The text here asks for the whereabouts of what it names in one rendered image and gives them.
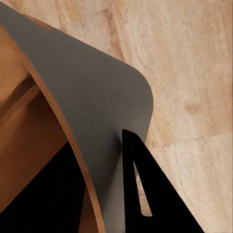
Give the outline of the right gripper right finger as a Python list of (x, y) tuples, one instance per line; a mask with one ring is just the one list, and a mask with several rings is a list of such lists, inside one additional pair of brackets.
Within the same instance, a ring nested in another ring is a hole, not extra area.
[[(141, 138), (122, 130), (126, 233), (204, 233)], [(152, 216), (141, 213), (135, 163)]]

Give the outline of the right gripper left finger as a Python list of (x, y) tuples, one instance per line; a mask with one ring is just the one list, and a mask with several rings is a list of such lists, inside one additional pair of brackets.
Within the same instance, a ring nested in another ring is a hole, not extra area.
[(86, 183), (69, 143), (0, 214), (0, 233), (78, 233)]

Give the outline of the trash can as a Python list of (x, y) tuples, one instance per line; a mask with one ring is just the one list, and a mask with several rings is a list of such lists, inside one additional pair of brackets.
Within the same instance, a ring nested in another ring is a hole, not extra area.
[(78, 233), (123, 233), (122, 130), (145, 144), (153, 107), (136, 68), (0, 1), (0, 214), (69, 141)]

